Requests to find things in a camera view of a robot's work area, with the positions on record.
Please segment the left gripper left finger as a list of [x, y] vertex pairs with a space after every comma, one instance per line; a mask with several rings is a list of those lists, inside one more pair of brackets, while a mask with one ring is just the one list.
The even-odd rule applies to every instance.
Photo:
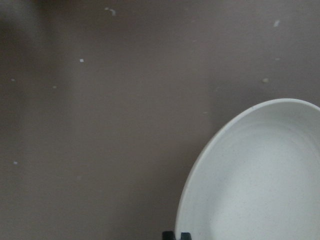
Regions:
[[175, 233], [173, 231], [163, 231], [161, 234], [162, 240], [175, 240]]

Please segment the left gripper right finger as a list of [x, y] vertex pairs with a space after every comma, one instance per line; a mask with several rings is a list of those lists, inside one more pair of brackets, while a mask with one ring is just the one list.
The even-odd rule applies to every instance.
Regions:
[[189, 232], [182, 232], [180, 235], [180, 240], [192, 240], [192, 236]]

